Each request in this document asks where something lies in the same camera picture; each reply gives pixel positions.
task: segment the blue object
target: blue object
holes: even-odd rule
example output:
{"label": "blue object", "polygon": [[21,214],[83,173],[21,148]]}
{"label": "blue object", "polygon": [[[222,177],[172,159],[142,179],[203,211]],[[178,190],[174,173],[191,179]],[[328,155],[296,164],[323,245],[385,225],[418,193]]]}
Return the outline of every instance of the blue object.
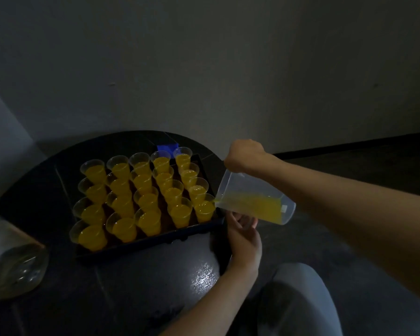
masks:
{"label": "blue object", "polygon": [[168,144],[168,145],[157,145],[157,151],[166,151],[169,154],[171,154],[171,158],[174,158],[173,152],[178,147],[179,147],[178,143]]}

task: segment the person's right arm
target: person's right arm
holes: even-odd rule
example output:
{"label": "person's right arm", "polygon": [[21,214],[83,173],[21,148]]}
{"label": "person's right arm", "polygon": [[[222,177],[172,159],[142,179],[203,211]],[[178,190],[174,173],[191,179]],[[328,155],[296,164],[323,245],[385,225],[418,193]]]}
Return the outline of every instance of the person's right arm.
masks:
{"label": "person's right arm", "polygon": [[233,142],[224,163],[285,193],[420,296],[420,196],[286,163],[252,140]]}

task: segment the white wall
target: white wall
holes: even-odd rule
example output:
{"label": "white wall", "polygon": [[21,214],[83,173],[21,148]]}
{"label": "white wall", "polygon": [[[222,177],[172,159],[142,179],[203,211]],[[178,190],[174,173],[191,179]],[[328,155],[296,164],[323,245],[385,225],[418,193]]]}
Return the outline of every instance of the white wall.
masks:
{"label": "white wall", "polygon": [[45,155],[0,99],[0,196],[44,159]]}
{"label": "white wall", "polygon": [[128,129],[221,158],[420,132],[420,0],[0,0],[0,95],[47,154]]}

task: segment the light blue pants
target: light blue pants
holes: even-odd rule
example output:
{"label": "light blue pants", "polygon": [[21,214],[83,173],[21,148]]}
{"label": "light blue pants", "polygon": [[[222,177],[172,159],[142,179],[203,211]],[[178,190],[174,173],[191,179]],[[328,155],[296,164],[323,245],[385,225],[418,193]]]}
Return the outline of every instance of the light blue pants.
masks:
{"label": "light blue pants", "polygon": [[336,307],[313,268],[285,263],[262,290],[258,336],[342,336]]}

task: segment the black table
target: black table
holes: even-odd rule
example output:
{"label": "black table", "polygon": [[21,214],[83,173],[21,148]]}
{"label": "black table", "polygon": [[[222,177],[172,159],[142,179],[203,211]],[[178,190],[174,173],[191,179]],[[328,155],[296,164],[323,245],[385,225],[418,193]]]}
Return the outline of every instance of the black table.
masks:
{"label": "black table", "polygon": [[85,266],[68,231],[82,197],[79,166],[114,155],[151,154],[177,142],[200,154],[217,191],[223,162],[201,144],[172,133],[128,131],[100,136],[41,163],[0,198],[0,215],[44,243],[50,262],[33,292],[0,303],[0,335],[155,335],[216,282],[230,257],[223,231],[198,234]]}

